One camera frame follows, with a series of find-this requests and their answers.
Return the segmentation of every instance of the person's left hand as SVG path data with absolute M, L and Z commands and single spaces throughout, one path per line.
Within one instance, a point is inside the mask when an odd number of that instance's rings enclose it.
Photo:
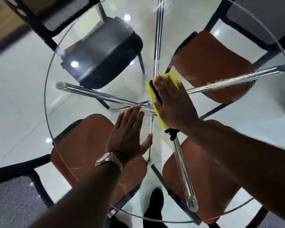
M 143 155 L 152 145 L 152 134 L 140 144 L 140 130 L 144 112 L 139 112 L 141 106 L 131 107 L 125 114 L 122 111 L 117 119 L 107 144 L 107 152 L 123 154 L 126 161 L 131 161 Z

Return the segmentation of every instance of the watch face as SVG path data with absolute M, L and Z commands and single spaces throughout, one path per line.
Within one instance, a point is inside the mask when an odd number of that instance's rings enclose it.
M 97 160 L 97 162 L 99 163 L 99 162 L 104 161 L 107 157 L 109 157 L 109 155 L 110 155 L 110 153 L 105 153 L 102 157 L 100 157 L 100 158 Z

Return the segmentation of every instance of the yellow cleaning pad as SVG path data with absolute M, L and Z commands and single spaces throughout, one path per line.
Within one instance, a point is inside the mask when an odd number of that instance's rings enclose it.
M 177 74 L 175 72 L 169 72 L 169 73 L 166 73 L 164 75 L 162 75 L 162 77 L 168 75 L 170 77 L 170 79 L 172 80 L 172 82 L 174 83 L 174 85 L 178 88 L 178 78 L 177 78 Z M 154 106 L 153 104 L 153 100 L 154 99 L 157 99 L 156 98 L 156 95 L 151 87 L 151 84 L 150 84 L 150 81 L 146 81 L 146 85 L 147 85 L 147 88 L 148 88 L 148 91 L 150 93 L 150 97 L 151 97 L 151 103 L 152 103 L 152 106 L 156 112 L 156 115 L 157 115 L 157 118 L 158 118 L 158 121 L 160 122 L 161 126 L 163 127 L 163 129 L 166 131 L 167 129 L 169 129 L 169 127 L 166 125 L 166 123 L 163 122 L 163 120 L 160 118 L 160 115 L 158 114 L 158 111 L 156 109 L 156 107 Z

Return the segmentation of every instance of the white tile floor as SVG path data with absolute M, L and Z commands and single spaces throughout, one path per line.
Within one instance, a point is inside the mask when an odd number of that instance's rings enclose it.
M 167 0 L 169 5 L 164 12 L 163 37 L 160 60 L 160 73 L 163 73 L 178 45 L 193 31 L 201 31 L 210 19 L 221 0 Z M 103 4 L 106 14 L 111 17 L 125 14 L 131 16 L 128 22 L 144 42 L 142 57 L 146 75 L 141 74 L 138 59 L 127 67 L 115 80 L 100 89 L 121 98 L 140 102 L 148 99 L 144 84 L 152 77 L 153 50 L 156 27 L 157 0 L 108 0 Z M 91 10 L 80 20 L 65 38 L 61 47 L 66 48 L 84 37 L 101 24 L 97 11 Z M 212 33 L 229 49 L 251 62 L 257 60 L 264 51 L 239 34 L 231 27 L 219 21 Z M 55 38 L 59 41 L 63 34 Z M 11 46 L 0 55 L 0 167 L 28 161 L 50 153 L 52 149 L 50 134 L 44 115 L 44 83 L 46 72 L 53 52 L 33 32 Z M 46 87 L 46 108 L 49 126 L 53 136 L 57 136 L 72 122 L 93 113 L 101 113 L 115 122 L 118 113 L 106 110 L 95 99 L 58 91 L 57 81 L 76 84 L 76 81 L 60 66 L 61 59 L 55 56 Z M 266 67 L 283 63 L 279 56 Z M 190 84 L 183 80 L 185 86 Z M 201 93 L 190 96 L 199 115 L 203 115 L 219 104 Z M 109 103 L 112 108 L 120 105 Z M 146 113 L 141 139 L 149 131 L 149 117 Z M 285 148 L 285 74 L 260 79 L 239 101 L 209 117 L 216 119 L 248 136 Z M 180 141 L 185 136 L 179 135 Z M 172 154 L 169 138 L 156 121 L 152 164 L 161 171 L 165 161 Z M 49 163 L 37 169 L 45 189 L 54 202 L 57 202 L 70 185 Z M 148 207 L 148 200 L 154 188 L 161 186 L 159 180 L 148 167 L 147 176 L 141 190 L 124 207 L 126 211 L 142 215 Z M 189 220 L 188 216 L 167 195 L 165 190 L 163 219 L 174 221 Z M 232 209 L 250 198 L 241 189 L 232 200 L 228 209 Z M 254 217 L 260 204 L 253 201 L 231 214 L 221 217 L 221 227 L 245 227 Z M 118 217 L 130 227 L 142 227 L 142 220 L 118 213 Z M 169 227 L 195 227 L 194 224 L 167 224 Z

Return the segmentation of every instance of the orange-brown chair seat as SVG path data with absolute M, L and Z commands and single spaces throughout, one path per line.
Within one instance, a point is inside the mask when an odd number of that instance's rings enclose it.
M 52 163 L 72 187 L 95 167 L 97 159 L 106 152 L 113 127 L 113 123 L 105 116 L 92 114 L 82 120 L 57 143 L 57 147 L 52 149 Z M 110 204 L 116 205 L 127 193 L 136 188 L 146 173 L 147 163 L 143 157 L 129 162 L 122 172 Z
M 253 72 L 251 62 L 226 48 L 206 30 L 199 32 L 180 48 L 173 57 L 172 64 L 194 87 Z M 253 84 L 254 82 L 243 83 L 203 94 L 218 103 L 227 104 L 243 96 Z
M 198 201 L 196 214 L 203 222 L 212 224 L 218 218 L 209 218 L 224 213 L 240 186 L 230 173 L 189 138 L 182 143 L 181 150 Z M 186 202 L 175 154 L 164 164 L 163 178 L 172 192 Z

